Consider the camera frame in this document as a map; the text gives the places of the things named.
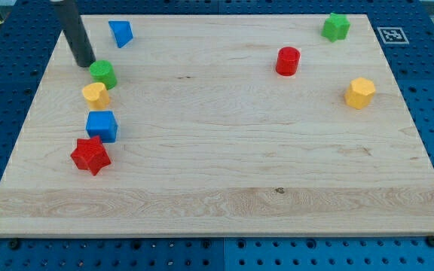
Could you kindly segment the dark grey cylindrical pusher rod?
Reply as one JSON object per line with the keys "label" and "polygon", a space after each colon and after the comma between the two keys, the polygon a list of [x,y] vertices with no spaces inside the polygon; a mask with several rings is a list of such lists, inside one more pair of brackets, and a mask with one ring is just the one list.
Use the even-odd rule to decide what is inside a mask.
{"label": "dark grey cylindrical pusher rod", "polygon": [[79,67],[88,68],[96,61],[75,0],[50,0],[63,34]]}

